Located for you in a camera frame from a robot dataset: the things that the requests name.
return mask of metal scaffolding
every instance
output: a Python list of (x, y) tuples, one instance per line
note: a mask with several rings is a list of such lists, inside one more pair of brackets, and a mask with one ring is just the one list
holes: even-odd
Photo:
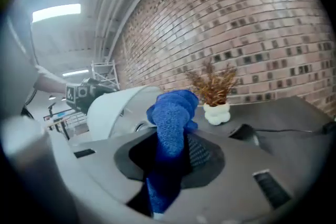
[(98, 62), (91, 63), (92, 76), (94, 79), (99, 80), (102, 84), (107, 86), (114, 86), (120, 90), (118, 82), (116, 63), (114, 60), (111, 62)]

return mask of dried plant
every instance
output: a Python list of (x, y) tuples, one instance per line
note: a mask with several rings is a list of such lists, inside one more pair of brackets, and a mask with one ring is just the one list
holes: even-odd
[(199, 75), (196, 71), (185, 72), (187, 80), (192, 85), (190, 90), (209, 106), (225, 104), (227, 95), (237, 85), (236, 68), (228, 64), (223, 71), (215, 73), (215, 67), (210, 61), (204, 61), (203, 67), (205, 76)]

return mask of fluorescent light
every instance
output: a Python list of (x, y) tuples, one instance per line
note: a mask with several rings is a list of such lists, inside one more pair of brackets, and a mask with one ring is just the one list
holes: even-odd
[(67, 76), (72, 76), (72, 75), (76, 75), (76, 74), (82, 74), (82, 73), (87, 73), (89, 72), (88, 69), (85, 70), (79, 70), (79, 71), (74, 71), (74, 72), (69, 72), (69, 73), (64, 73), (62, 74), (63, 77), (67, 77)]
[(38, 22), (39, 20), (68, 14), (80, 14), (80, 4), (56, 6), (33, 12), (33, 23)]

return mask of blue cloth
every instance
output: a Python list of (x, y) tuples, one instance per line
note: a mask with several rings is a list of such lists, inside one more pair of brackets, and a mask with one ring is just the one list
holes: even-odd
[(161, 94), (147, 110), (148, 120), (157, 126), (155, 164), (146, 178), (154, 213), (164, 213), (181, 189), (184, 171), (183, 148), (185, 128), (197, 129), (192, 121), (198, 98), (188, 90)]

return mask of white planter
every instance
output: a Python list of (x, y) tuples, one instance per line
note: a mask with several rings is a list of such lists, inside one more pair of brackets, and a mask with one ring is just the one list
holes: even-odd
[(209, 106), (205, 103), (203, 109), (205, 111), (205, 118), (212, 125), (220, 125), (222, 122), (228, 122), (230, 120), (230, 105), (228, 103), (218, 106)]

